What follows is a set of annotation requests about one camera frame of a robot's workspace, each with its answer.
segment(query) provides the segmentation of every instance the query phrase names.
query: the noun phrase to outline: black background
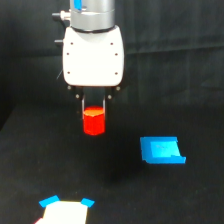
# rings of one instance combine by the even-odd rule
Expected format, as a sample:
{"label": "black background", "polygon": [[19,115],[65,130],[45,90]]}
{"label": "black background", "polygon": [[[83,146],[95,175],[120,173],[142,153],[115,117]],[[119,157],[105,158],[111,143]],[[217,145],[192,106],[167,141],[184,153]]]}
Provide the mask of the black background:
{"label": "black background", "polygon": [[[224,2],[116,0],[128,87],[105,135],[82,133],[53,12],[69,1],[0,1],[0,222],[38,201],[96,200],[87,223],[223,223]],[[139,138],[177,136],[185,166],[141,162]]]}

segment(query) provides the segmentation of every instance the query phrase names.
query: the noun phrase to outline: black table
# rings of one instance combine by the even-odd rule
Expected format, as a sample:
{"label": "black table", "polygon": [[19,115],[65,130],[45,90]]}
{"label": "black table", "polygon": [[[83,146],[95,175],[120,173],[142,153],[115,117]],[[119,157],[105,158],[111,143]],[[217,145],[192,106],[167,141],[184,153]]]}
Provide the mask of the black table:
{"label": "black table", "polygon": [[[34,223],[58,195],[95,200],[87,224],[221,224],[223,134],[223,109],[115,105],[92,137],[75,107],[17,106],[0,132],[0,223]],[[143,136],[177,136],[186,164],[143,162]]]}

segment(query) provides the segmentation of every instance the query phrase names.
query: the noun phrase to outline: blue object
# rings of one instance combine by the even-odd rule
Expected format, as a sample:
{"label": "blue object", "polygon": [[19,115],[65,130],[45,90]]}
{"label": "blue object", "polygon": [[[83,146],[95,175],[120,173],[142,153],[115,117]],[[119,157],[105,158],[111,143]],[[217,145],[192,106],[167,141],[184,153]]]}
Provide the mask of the blue object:
{"label": "blue object", "polygon": [[82,9],[82,0],[74,0],[75,9],[81,10]]}
{"label": "blue object", "polygon": [[184,164],[176,137],[144,137],[140,139],[142,160],[151,164]]}
{"label": "blue object", "polygon": [[89,200],[87,198],[83,198],[81,204],[86,205],[87,207],[91,208],[95,201]]}
{"label": "blue object", "polygon": [[47,207],[48,205],[50,205],[50,204],[52,204],[52,203],[54,203],[54,202],[56,202],[56,201],[60,201],[60,199],[58,198],[58,196],[53,196],[53,197],[50,197],[50,198],[47,198],[47,199],[45,199],[45,200],[43,200],[43,201],[40,201],[39,202],[39,204],[43,207],[43,208],[45,208],[45,207]]}

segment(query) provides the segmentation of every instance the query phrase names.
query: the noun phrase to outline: red object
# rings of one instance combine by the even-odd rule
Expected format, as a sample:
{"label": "red object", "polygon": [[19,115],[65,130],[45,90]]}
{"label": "red object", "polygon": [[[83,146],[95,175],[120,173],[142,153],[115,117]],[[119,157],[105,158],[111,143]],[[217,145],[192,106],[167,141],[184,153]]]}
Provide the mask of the red object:
{"label": "red object", "polygon": [[92,106],[84,111],[84,132],[88,135],[100,135],[105,132],[105,116],[102,107]]}

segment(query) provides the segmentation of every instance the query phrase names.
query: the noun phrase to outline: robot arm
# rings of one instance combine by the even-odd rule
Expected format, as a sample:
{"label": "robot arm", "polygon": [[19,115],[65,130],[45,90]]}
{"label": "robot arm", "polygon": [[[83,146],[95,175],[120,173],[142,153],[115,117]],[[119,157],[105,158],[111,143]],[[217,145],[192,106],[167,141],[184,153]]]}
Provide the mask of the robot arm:
{"label": "robot arm", "polygon": [[112,99],[124,71],[121,32],[115,25],[115,0],[70,0],[69,12],[54,13],[55,20],[69,20],[63,41],[63,74],[69,89],[85,110],[85,87],[104,88],[102,104]]}

